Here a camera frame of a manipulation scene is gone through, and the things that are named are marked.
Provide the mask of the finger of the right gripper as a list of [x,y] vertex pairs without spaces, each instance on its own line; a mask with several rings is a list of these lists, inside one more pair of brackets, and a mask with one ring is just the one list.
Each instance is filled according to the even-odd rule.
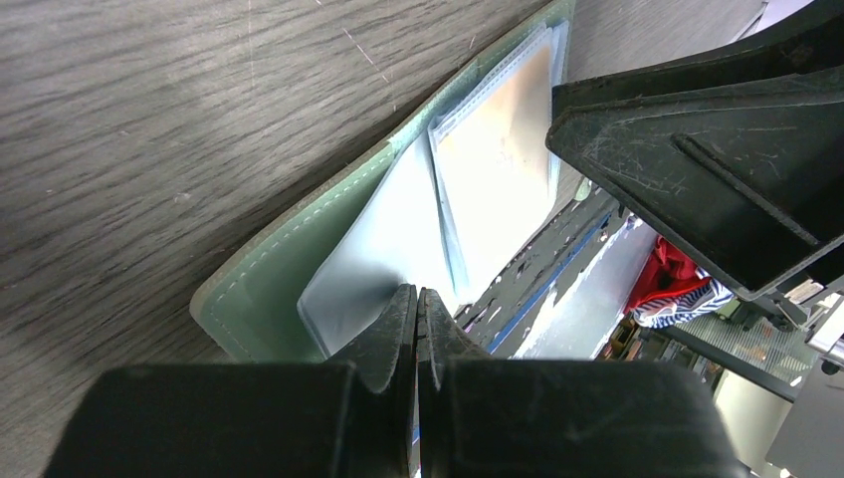
[[843,5],[556,87],[548,149],[755,299],[843,275]]

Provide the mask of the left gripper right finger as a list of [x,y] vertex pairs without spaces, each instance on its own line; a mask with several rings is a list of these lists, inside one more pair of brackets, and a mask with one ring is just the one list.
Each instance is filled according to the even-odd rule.
[[421,291],[425,477],[742,477],[710,391],[665,362],[494,358]]

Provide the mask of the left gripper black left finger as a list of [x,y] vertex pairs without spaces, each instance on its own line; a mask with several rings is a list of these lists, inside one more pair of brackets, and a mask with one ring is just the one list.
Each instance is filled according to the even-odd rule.
[[400,286],[320,363],[139,365],[103,373],[49,477],[409,477],[416,306]]

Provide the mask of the green card holder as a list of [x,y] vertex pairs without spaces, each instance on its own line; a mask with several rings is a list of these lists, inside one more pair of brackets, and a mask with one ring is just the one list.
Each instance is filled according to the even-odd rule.
[[249,239],[194,293],[195,323],[238,362],[321,361],[297,300],[397,155],[540,25],[572,25],[576,4],[552,1],[474,54],[376,145]]

